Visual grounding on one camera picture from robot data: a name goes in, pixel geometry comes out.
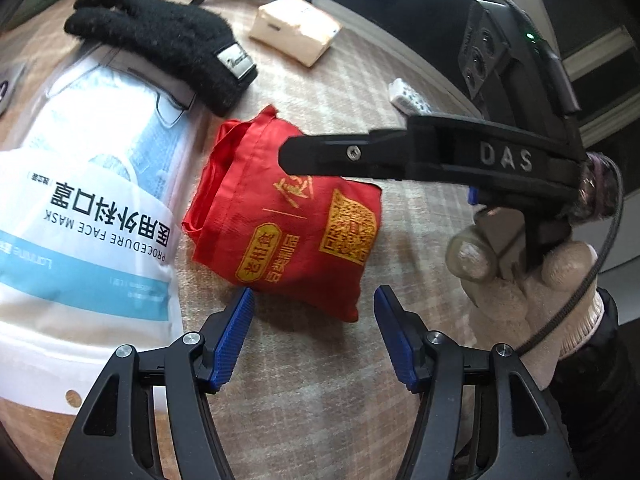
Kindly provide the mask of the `white gloved hand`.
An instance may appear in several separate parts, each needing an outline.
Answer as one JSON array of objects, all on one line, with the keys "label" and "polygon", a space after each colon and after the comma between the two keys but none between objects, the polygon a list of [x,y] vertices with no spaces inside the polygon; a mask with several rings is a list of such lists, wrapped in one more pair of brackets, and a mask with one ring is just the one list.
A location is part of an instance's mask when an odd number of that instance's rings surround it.
[{"label": "white gloved hand", "polygon": [[[446,266],[474,304],[471,326],[482,349],[520,348],[560,312],[597,261],[591,245],[568,240],[527,271],[524,228],[517,210],[483,209],[472,226],[450,238]],[[603,317],[603,299],[591,284],[567,318],[524,353],[521,360],[539,389],[549,387],[559,362],[585,347]]]}]

